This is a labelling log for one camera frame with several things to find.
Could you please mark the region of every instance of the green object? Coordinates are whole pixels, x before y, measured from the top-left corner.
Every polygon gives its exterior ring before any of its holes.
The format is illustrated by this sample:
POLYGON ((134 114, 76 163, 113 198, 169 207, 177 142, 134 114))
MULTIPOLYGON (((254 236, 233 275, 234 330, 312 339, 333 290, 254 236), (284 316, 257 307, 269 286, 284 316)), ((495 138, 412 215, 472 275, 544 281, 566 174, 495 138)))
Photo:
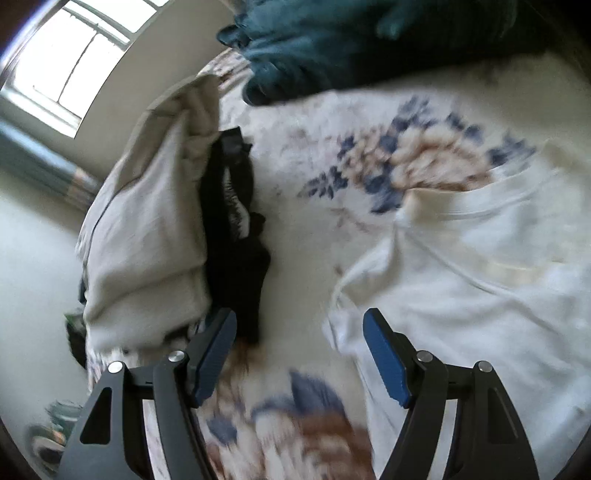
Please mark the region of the green object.
POLYGON ((82 407, 71 402, 56 401, 46 408, 50 424, 30 425, 26 443, 31 457, 48 475, 55 476, 61 456, 72 430, 80 417, 82 407))
POLYGON ((217 37, 251 62, 252 105, 541 51, 548 36, 525 0, 251 0, 235 21, 217 37))
POLYGON ((86 333, 86 324, 84 323, 84 320, 83 320, 83 314, 84 314, 84 307, 78 307, 73 312, 65 313, 64 317, 66 317, 66 321, 74 330, 85 334, 86 333))

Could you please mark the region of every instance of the crumpled fabric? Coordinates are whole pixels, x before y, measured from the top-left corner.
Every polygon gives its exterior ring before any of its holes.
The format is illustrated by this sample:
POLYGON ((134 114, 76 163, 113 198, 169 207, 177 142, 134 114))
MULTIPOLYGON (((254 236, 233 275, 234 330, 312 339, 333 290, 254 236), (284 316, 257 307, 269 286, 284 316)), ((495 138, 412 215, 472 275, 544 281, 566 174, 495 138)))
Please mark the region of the crumpled fabric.
POLYGON ((154 347, 210 306, 196 186, 219 135, 217 78, 173 86, 135 127, 76 246, 97 351, 154 347))
POLYGON ((250 0, 217 38, 251 62, 245 102, 267 105, 541 51, 544 32, 525 0, 250 0))

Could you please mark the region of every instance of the wrinkled bedding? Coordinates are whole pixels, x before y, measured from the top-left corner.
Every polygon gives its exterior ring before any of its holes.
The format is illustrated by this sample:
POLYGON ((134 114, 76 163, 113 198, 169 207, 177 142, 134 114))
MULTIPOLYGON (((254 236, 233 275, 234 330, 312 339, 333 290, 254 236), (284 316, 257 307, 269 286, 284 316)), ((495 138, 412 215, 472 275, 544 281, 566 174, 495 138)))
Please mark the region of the wrinkled bedding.
MULTIPOLYGON (((591 149, 591 87, 546 54, 253 108, 240 55, 228 50, 204 71, 220 77, 220 129, 240 126, 254 145, 272 257, 261 346, 232 352, 195 412, 212 465, 235 480, 373 478, 383 465, 371 460, 371 391, 321 330, 333 287, 389 232, 406 190, 478 188, 523 169, 548 137, 591 149)), ((185 344, 88 351, 90 386, 111 361, 150 364, 185 344)), ((145 415, 155 477, 168 478, 150 402, 145 415)))

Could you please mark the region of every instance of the blue curtain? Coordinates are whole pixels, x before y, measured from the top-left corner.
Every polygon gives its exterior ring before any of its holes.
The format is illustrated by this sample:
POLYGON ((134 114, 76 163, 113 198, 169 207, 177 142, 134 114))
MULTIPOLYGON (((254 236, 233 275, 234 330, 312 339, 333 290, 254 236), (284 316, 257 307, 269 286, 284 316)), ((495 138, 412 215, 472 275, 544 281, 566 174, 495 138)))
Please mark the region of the blue curtain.
POLYGON ((0 119, 0 167, 87 211, 101 182, 15 126, 0 119))

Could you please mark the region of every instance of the fabric fold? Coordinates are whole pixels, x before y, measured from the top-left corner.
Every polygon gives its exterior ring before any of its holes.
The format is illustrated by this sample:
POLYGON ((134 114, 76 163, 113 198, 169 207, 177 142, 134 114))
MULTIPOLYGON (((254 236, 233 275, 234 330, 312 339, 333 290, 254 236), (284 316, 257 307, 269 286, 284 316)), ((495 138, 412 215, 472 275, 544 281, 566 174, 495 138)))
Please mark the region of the fabric fold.
POLYGON ((162 343, 209 308, 196 186, 218 136, 217 78, 172 87, 143 114, 76 246, 96 350, 162 343))

